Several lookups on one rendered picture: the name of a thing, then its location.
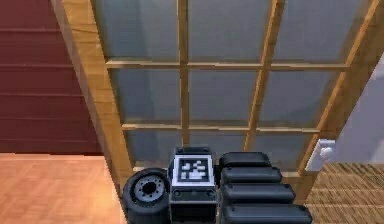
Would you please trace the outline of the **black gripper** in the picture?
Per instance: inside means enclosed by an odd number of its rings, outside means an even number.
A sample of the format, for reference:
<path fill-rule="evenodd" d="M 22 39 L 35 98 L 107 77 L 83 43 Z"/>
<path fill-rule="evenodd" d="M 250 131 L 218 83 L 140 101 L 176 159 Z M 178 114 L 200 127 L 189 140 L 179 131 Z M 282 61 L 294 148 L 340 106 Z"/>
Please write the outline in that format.
<path fill-rule="evenodd" d="M 122 194 L 128 224 L 169 224 L 169 181 L 161 168 L 146 168 L 130 177 Z"/>

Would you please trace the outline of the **wooden glass-paned room door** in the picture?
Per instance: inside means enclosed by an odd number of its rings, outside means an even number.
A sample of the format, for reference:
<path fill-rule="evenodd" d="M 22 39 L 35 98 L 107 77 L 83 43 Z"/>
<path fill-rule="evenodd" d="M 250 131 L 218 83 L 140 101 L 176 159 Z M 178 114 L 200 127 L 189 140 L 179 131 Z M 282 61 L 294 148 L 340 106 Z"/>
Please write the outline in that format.
<path fill-rule="evenodd" d="M 177 145 L 265 152 L 300 199 L 384 163 L 384 0 L 50 2 L 116 190 Z"/>

